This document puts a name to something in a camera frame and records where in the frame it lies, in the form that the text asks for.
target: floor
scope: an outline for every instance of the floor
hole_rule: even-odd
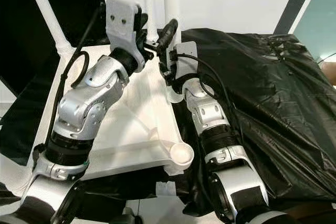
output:
[[[182,214],[183,203],[177,197],[159,197],[153,199],[129,200],[127,206],[142,217],[144,224],[216,224],[219,221],[214,212],[202,217]],[[71,224],[95,224],[101,222],[75,219]]]

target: black cable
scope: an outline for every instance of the black cable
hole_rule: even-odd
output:
[[[78,46],[75,50],[75,52],[72,54],[68,64],[66,65],[64,72],[61,74],[60,77],[60,81],[59,81],[59,85],[56,91],[56,95],[55,95],[55,99],[54,99],[54,103],[52,105],[53,110],[51,112],[51,117],[50,117],[50,122],[49,122],[49,127],[48,127],[48,133],[47,133],[47,139],[46,139],[46,145],[48,144],[49,139],[51,138],[51,134],[53,132],[53,128],[54,128],[54,121],[56,118],[56,113],[57,113],[57,107],[58,104],[60,102],[60,100],[62,99],[63,95],[64,95],[64,87],[65,87],[65,81],[68,78],[68,73],[70,71],[70,68],[72,67],[72,65],[75,63],[75,61],[82,55],[84,55],[85,59],[84,59],[84,64],[83,64],[83,68],[78,76],[78,78],[71,84],[71,87],[74,88],[76,87],[80,81],[83,79],[85,73],[88,70],[89,67],[89,54],[85,51],[81,51],[83,45],[84,45],[84,41],[86,40],[86,37],[88,36],[91,28],[93,27],[93,25],[95,24],[95,21],[98,17],[98,15],[104,10],[105,6],[99,6],[95,12],[93,13],[93,16],[81,38],[81,40],[78,43]]]
[[[229,96],[228,96],[228,93],[227,93],[227,90],[225,88],[225,85],[223,83],[223,81],[221,80],[221,78],[219,77],[218,73],[216,72],[216,70],[211,67],[207,62],[205,62],[204,60],[202,59],[199,59],[197,57],[194,57],[194,56],[191,56],[191,55],[186,55],[186,54],[177,54],[176,55],[177,57],[182,57],[182,58],[190,58],[190,59],[193,59],[193,60],[196,60],[198,61],[199,63],[202,63],[203,65],[205,65],[209,70],[211,70],[211,72],[215,75],[218,83],[220,84],[223,92],[224,92],[224,95],[225,95],[225,99],[227,101],[227,105],[228,105],[228,108],[230,110],[230,112],[233,114],[234,118],[235,118],[235,121],[236,121],[236,125],[237,127],[239,128],[239,131],[240,131],[240,137],[241,137],[241,141],[243,141],[244,139],[244,136],[243,136],[243,131],[242,131],[242,127],[241,127],[241,124],[240,124],[240,121],[234,111],[235,107],[233,106],[231,100],[229,99]]]
[[[334,52],[333,54],[329,55],[328,57],[325,57],[323,60],[320,60],[319,62],[317,62],[317,64],[320,64],[321,62],[325,61],[326,59],[330,58],[333,55],[336,55],[336,52]]]
[[[204,92],[207,93],[208,96],[210,96],[211,98],[217,100],[216,95],[215,94],[211,94],[210,91],[208,91],[208,89],[204,85],[204,81],[203,81],[202,75],[200,76],[200,85],[201,85],[202,89],[204,90]]]

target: metal bracket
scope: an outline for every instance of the metal bracket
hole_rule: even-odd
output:
[[[211,87],[205,85],[205,88],[213,93]],[[185,96],[187,108],[192,113],[192,118],[198,135],[204,130],[210,129],[217,125],[227,124],[222,106],[217,100],[210,97],[201,87],[199,78],[187,80],[182,87],[182,92]]]
[[[33,177],[44,175],[55,180],[68,180],[69,178],[72,179],[73,176],[84,172],[88,168],[88,165],[88,160],[77,166],[55,164],[46,158],[45,152],[42,152],[37,160]]]
[[[137,32],[134,31],[135,15],[140,12],[137,5],[121,0],[107,0],[106,2],[106,33],[110,40],[111,52],[117,47],[131,54],[140,72],[145,60],[136,46]]]
[[[177,54],[186,54],[197,57],[197,46],[194,41],[176,44],[174,47]],[[176,75],[179,78],[189,73],[197,73],[198,62],[189,58],[178,58],[176,62]]]
[[[156,57],[157,53],[157,48],[159,46],[159,43],[151,40],[146,40],[144,50],[149,53],[149,59],[153,59]]]
[[[216,162],[218,164],[223,164],[223,163],[227,163],[233,160],[243,159],[253,171],[257,172],[252,162],[248,158],[244,147],[242,147],[241,145],[228,146],[228,147],[221,148],[213,152],[210,152],[204,157],[205,163],[207,164],[208,162],[211,162],[213,158],[216,159]]]

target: black cloth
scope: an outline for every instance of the black cloth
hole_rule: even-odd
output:
[[[0,183],[0,206],[8,205],[18,200],[20,200],[19,197],[13,195],[4,184]]]
[[[267,187],[271,205],[336,202],[336,91],[306,47],[294,35],[191,29],[182,38],[196,42],[198,57],[227,87],[243,128],[242,145]],[[202,65],[198,72],[215,78]],[[221,92],[216,83],[213,86]],[[174,111],[183,140],[196,145],[185,104],[176,104]],[[189,178],[194,185],[205,181],[202,160],[195,159],[190,168],[194,180]],[[190,192],[190,204],[195,206],[196,196],[204,201],[201,188]],[[188,206],[185,213],[190,215],[208,212]]]
[[[0,152],[19,165],[27,165],[58,62],[55,50],[0,120]]]

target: black fabric cover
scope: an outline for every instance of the black fabric cover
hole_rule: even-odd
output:
[[[182,38],[196,42],[198,57],[228,88],[244,131],[242,145],[266,184],[271,204],[336,202],[336,91],[306,47],[293,35],[192,29]],[[198,72],[212,75],[200,65]],[[196,145],[185,104],[175,105],[174,111],[183,140]],[[194,185],[205,181],[203,166],[195,160],[191,167]],[[200,187],[191,191],[186,214],[207,212],[195,207],[197,197],[204,199]]]
[[[10,191],[7,190],[3,183],[0,183],[0,206],[8,205],[18,200],[20,200],[19,197],[13,195]]]
[[[58,62],[54,50],[0,120],[0,152],[19,165],[27,165]]]

